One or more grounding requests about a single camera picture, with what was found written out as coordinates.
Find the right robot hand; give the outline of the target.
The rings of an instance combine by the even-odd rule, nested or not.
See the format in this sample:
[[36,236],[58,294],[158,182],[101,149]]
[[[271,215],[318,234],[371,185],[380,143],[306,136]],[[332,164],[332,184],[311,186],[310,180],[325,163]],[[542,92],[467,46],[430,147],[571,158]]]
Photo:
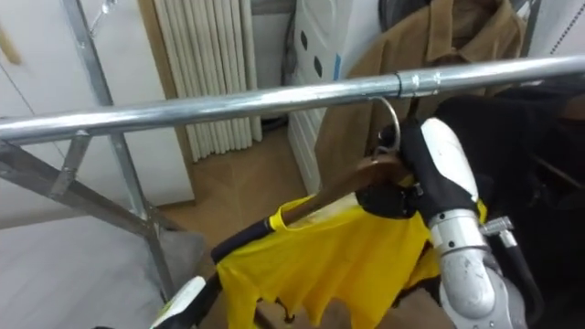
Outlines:
[[394,219],[420,214],[426,223],[452,210],[479,212],[473,171],[457,135],[445,122],[437,118],[405,122],[399,159],[418,186],[375,183],[359,189],[356,199],[366,212]]

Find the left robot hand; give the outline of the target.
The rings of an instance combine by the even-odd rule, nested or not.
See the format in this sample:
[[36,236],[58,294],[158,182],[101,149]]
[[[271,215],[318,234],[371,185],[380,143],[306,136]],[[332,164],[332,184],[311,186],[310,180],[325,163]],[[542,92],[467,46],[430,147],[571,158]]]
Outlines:
[[218,275],[208,280],[196,276],[165,304],[150,329],[197,328],[215,303],[222,287]]

